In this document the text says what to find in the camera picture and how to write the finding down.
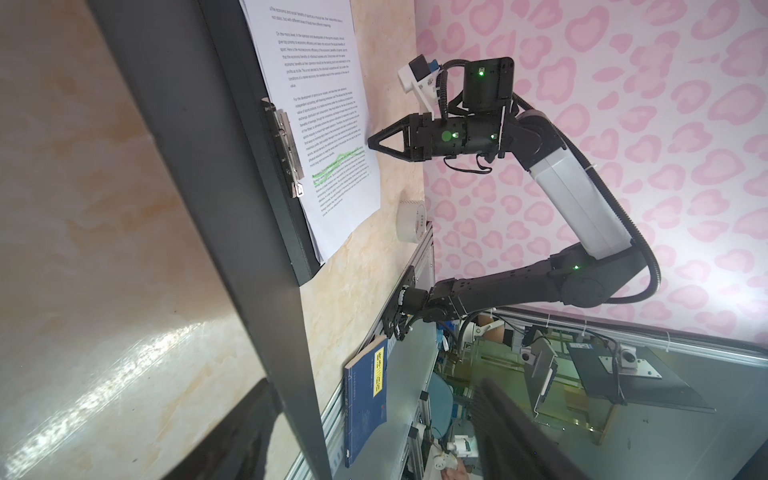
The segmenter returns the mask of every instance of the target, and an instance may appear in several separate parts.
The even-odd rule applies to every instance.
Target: mounting plate
[[[610,356],[600,356],[598,358],[608,373],[614,372]],[[619,375],[641,376],[649,379],[661,378],[661,374],[645,359],[637,359],[637,369],[619,369]]]

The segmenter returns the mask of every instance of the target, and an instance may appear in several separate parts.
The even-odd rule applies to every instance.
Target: pink leopard print wallpaper
[[[768,344],[767,0],[416,0],[416,28],[428,60],[514,58],[515,91],[596,163],[661,264],[645,302],[540,306]],[[449,93],[461,82],[451,70]],[[514,158],[492,166],[425,164],[441,279],[577,241]]]

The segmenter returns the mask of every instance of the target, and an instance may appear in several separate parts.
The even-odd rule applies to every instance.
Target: white tape roll
[[[397,239],[418,243],[427,231],[427,210],[424,202],[403,200],[397,209]]]

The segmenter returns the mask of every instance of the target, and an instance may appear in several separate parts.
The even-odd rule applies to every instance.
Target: beige marble surface
[[[0,478],[160,478],[263,376],[85,2],[3,2]]]
[[[352,0],[357,47],[368,100],[370,132],[418,112],[412,94],[404,94],[397,70],[416,56],[412,0]],[[382,178],[381,209],[363,222],[315,278],[301,287],[317,399],[322,411],[342,378],[343,365],[376,321],[400,278],[415,244],[397,240],[395,218],[400,200],[424,198],[421,164],[378,155]],[[278,424],[267,463],[268,478],[280,479],[298,454],[296,440]]]

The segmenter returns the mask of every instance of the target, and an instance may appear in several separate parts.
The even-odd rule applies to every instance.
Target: blue book
[[[387,337],[379,335],[344,366],[344,442],[350,467],[376,427],[386,422]]]

